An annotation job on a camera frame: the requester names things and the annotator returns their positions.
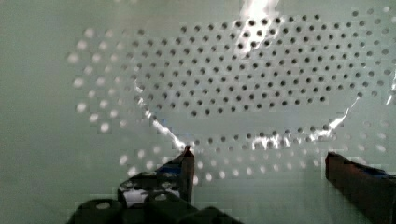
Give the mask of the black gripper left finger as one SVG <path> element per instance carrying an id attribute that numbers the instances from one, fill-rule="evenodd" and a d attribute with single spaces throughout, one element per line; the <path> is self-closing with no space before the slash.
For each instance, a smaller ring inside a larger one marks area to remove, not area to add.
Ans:
<path id="1" fill-rule="evenodd" d="M 194 154 L 191 146 L 154 171 L 141 172 L 118 186 L 118 200 L 130 208 L 143 203 L 150 193 L 166 191 L 186 202 L 191 201 L 194 179 Z"/>

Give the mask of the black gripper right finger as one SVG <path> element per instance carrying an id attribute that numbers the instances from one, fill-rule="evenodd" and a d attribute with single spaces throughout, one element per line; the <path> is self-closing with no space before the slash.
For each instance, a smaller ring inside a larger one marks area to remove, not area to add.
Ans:
<path id="1" fill-rule="evenodd" d="M 395 224 L 395 175 L 329 152 L 325 176 L 373 224 Z"/>

